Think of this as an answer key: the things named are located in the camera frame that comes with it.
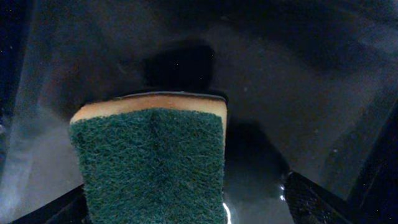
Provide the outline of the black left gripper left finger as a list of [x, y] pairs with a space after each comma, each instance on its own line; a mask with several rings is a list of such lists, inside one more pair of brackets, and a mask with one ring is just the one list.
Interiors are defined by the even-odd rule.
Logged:
[[9, 224], [90, 224], [84, 185]]

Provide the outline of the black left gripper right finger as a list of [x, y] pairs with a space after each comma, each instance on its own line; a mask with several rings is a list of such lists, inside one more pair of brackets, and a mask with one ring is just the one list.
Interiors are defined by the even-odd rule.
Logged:
[[356, 212], [341, 198], [297, 172], [290, 172], [283, 196], [295, 223], [355, 224]]

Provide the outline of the green yellow sponge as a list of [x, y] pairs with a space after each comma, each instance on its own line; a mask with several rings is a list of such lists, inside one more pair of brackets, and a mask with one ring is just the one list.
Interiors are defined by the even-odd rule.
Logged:
[[158, 91], [88, 103], [70, 120], [92, 223], [227, 224], [227, 100]]

